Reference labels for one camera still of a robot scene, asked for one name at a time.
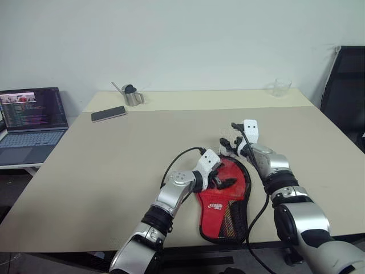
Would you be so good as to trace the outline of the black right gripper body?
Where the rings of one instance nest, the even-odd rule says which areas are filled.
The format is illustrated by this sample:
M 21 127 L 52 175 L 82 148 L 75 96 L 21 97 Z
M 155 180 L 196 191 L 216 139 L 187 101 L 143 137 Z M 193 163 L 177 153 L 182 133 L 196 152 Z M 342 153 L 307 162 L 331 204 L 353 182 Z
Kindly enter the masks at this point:
M 234 152 L 246 150 L 246 135 L 243 133 L 234 140 Z

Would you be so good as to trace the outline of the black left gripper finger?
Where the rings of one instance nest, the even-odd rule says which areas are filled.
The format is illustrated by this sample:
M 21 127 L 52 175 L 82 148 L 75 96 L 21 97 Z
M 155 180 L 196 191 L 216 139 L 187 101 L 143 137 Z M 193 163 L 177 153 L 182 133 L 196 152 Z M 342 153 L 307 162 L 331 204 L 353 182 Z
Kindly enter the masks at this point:
M 219 178 L 217 179 L 217 188 L 218 189 L 226 189 L 229 188 L 231 186 L 233 186 L 236 183 L 237 179 L 236 178 L 228 178 L 225 180 L 220 180 Z

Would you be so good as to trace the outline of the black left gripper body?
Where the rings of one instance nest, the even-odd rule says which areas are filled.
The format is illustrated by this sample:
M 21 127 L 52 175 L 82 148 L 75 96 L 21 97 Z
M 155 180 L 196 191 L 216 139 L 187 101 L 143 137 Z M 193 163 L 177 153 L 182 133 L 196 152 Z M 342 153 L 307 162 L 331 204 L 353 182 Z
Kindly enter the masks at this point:
M 208 186 L 206 189 L 217 189 L 222 188 L 222 181 L 218 177 L 218 170 L 212 171 L 208 176 Z

